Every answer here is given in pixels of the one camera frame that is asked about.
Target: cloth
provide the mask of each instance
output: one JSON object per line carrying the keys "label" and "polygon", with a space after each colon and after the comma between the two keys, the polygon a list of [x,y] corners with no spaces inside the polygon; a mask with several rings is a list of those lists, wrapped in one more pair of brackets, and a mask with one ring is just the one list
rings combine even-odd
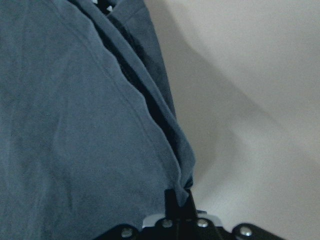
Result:
{"label": "cloth", "polygon": [[0,239],[141,229],[194,162],[143,1],[1,3]]}

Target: blue fabric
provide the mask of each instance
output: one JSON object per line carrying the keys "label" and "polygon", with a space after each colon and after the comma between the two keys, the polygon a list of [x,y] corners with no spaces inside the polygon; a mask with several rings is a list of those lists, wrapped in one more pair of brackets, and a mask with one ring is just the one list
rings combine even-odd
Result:
{"label": "blue fabric", "polygon": [[146,47],[156,35],[124,37],[149,18],[142,1],[119,17],[133,2],[112,12],[123,27],[90,0],[1,3],[0,239],[89,240],[140,229],[164,212],[165,189],[186,200],[194,155],[159,46]]}

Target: silver screw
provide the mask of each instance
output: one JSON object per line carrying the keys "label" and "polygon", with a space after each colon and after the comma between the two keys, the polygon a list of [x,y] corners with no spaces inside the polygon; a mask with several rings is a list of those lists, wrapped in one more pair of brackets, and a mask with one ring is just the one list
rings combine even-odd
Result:
{"label": "silver screw", "polygon": [[172,222],[172,220],[170,220],[170,219],[164,219],[164,220],[162,221],[162,226],[163,226],[164,228],[171,228],[172,225],[173,225],[173,222]]}
{"label": "silver screw", "polygon": [[198,224],[198,227],[201,227],[201,228],[208,227],[208,222],[204,219],[199,219],[197,224]]}
{"label": "silver screw", "polygon": [[132,228],[124,228],[122,229],[121,237],[129,238],[132,236],[132,234],[133,234]]}
{"label": "silver screw", "polygon": [[252,231],[250,228],[246,227],[246,226],[242,226],[240,228],[240,233],[244,236],[250,237],[252,235]]}

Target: white surface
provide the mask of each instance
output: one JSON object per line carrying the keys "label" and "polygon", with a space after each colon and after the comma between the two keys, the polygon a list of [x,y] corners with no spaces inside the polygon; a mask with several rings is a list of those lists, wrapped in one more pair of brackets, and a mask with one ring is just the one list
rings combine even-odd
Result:
{"label": "white surface", "polygon": [[320,235],[320,1],[146,0],[198,209]]}

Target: screw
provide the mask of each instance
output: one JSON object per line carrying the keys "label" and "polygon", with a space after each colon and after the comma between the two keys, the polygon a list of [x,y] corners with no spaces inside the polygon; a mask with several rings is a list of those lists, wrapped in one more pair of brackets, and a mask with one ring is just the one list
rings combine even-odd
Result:
{"label": "screw", "polygon": [[123,238],[129,238],[132,236],[132,228],[124,228],[122,229],[122,232],[121,232],[121,237]]}
{"label": "screw", "polygon": [[201,228],[208,227],[208,222],[204,219],[199,219],[197,224],[198,224],[198,227],[201,227]]}
{"label": "screw", "polygon": [[246,226],[242,226],[240,228],[240,233],[244,236],[250,237],[252,235],[252,231],[250,228],[246,227]]}
{"label": "screw", "polygon": [[170,220],[170,219],[164,219],[164,220],[162,221],[162,226],[163,226],[164,228],[171,228],[172,225],[173,225],[173,222],[172,222],[172,220]]}

